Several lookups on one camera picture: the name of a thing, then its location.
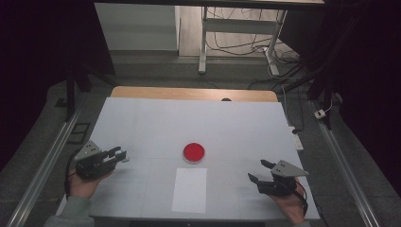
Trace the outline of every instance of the gray floor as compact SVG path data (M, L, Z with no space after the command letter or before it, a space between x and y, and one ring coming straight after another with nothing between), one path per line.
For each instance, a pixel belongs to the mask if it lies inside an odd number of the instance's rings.
M113 62L121 85L247 89L256 80L268 79L267 64L264 60L224 60L209 59L206 75L198 74L196 58L178 58L163 54L142 54L140 57L115 55ZM281 72L288 70L288 65L280 65ZM42 226L47 217L54 215L63 196L63 171L67 157L75 149L82 146L81 139L86 141L92 131L103 102L110 95L112 87L91 76L94 85L88 95L77 123L88 123L89 131L85 134L70 135L61 156L50 174L44 189L33 207L26 226ZM257 83L252 89L269 90L276 80ZM339 168L330 152L318 121L312 117L309 101L305 98L308 85L287 94L288 118L291 124L300 128L302 119L305 128L299 132L304 150L299 153L303 166L309 171L309 184L317 205L329 226L365 226L357 209L355 200L349 193ZM55 107L59 98L65 98L65 84L60 83L48 91L48 99L44 110L19 147L15 156L0 173L0 226L5 226L24 195L28 184L40 165L65 118L65 108ZM340 147L357 180L374 208L381 226L401 226L401 200L393 191L380 169L369 153L359 143L352 132L344 125L338 114L340 103L334 102L332 108L332 132L340 143ZM129 222L127 220L97 220L96 226L161 226L156 223ZM219 226L230 226L220 223ZM266 226L289 226L285 220L267 222ZM312 226L325 226L322 220L312 221Z

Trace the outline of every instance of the metal frame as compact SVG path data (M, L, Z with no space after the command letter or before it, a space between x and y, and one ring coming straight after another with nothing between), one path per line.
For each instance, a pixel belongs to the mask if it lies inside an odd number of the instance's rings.
M309 106L311 111L314 113L318 111L312 101L309 101ZM380 223L375 216L375 212L366 198L365 193L357 182L357 177L354 174L354 171L348 164L346 157L344 156L339 143L337 142L336 136L333 134L331 130L328 130L325 124L322 121L319 121L319 127L322 131L322 135L326 140L327 145L330 147L330 151L333 154L333 158L336 161L337 166L340 169L340 173L342 178L345 180L345 183L348 186L348 190L351 195L354 197L357 209L360 212L360 215L365 222L366 226L369 227L379 227Z
M20 202L15 208L7 226L24 226L33 206L35 205L36 200L44 188L44 184L46 183L54 164L56 164L60 156L62 148L67 141L68 135L77 122L87 96L87 94L81 94L79 96L77 110L71 116L70 120L63 124L55 142L50 150L46 153L44 160L39 166L39 169L36 171L35 176L24 193L24 196L21 198Z
M203 8L200 44L199 74L206 73L206 34L207 32L247 33L271 35L269 48L265 51L269 68L273 76L279 76L272 53L286 17L286 10L279 10L277 21L253 21L207 18L207 7Z

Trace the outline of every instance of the white table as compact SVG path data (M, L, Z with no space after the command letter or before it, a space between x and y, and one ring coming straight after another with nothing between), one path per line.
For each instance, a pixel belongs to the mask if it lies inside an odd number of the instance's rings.
M302 167L280 103L110 97L91 139L102 149L121 146L131 160L118 164L92 197L94 217L135 219L268 220L284 218L248 179L271 181L261 159ZM183 159L197 142L206 154L197 165ZM205 209L173 211L177 169L207 169ZM319 218L309 197L307 218Z

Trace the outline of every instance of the robotic arm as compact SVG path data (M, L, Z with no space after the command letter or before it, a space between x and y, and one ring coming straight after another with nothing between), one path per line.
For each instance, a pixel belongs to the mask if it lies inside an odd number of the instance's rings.
M296 191L297 182L295 181L295 177L306 176L309 175L309 173L283 160L277 164L270 163L266 160L261 160L261 164L264 167L271 169L270 172L271 176L273 177L273 181L262 182L259 181L259 179L257 179L254 175L248 173L251 182L257 185L259 193L278 197L294 194L302 201L305 215L308 205L306 198Z

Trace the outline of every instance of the floor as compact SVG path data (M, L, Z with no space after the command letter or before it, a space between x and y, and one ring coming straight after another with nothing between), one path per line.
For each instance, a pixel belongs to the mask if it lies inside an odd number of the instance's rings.
M230 11L223 11L224 16L230 15ZM185 24L182 23L182 41L185 41ZM232 38L223 39L218 35L220 45L243 44L252 41L253 36L244 36L244 40L234 43ZM170 54L143 53L138 55L112 55L116 76L113 79L120 85L127 86L155 86L155 87L188 87L209 89L254 89L273 90L280 92L280 81L272 79L267 71L267 63L264 58L230 58L220 56L220 51L209 51L213 56L208 60L207 73L198 74L198 59L196 45L200 43L195 38L188 38L189 45L180 50L180 57ZM208 37L208 42L214 42L214 37ZM249 47L236 51L249 51ZM281 73L285 73L293 64L279 64ZM299 72L294 79L285 80L291 83L301 78L305 72ZM101 107L112 87L104 81L90 76L93 83L92 91L87 94L85 108L78 118L78 125L85 125L85 133L79 130L69 135L62 148L57 163L46 180L44 189L27 217L26 226L43 226L47 217L54 215L64 195L63 171L66 160L70 154L82 146L87 140L96 123ZM340 168L333 153L323 136L320 122L313 117L315 106L320 106L320 101L310 101L305 97L309 84L287 93L279 95L283 108L287 110L288 120L297 129L304 150L299 153L305 169L310 173L309 184L316 204L322 209L322 215L326 222L312 221L312 226L367 226L363 221L357 207L357 202L351 195L346 181L341 175ZM64 124L65 107L57 105L65 98L65 83L53 86L48 91L47 103L44 110L32 128L26 140L19 147L15 156L0 173L0 226L5 226L20 199L24 195L36 170L39 168L45 154L51 149L58 132ZM375 164L369 153L359 143L352 132L342 122L338 113L340 101L334 97L334 105L331 109L332 133L352 167L357 182L372 205L375 216L380 226L401 226L401 200L393 191L380 169ZM182 226L188 223L170 223L168 226ZM208 223L191 223L193 226L210 226ZM128 221L120 219L97 219L96 226L166 226L166 223L144 223L140 221ZM289 226L285 220L275 220L263 223L265 226ZM232 223L220 223L219 226L234 226ZM260 226L260 223L251 223L250 226Z

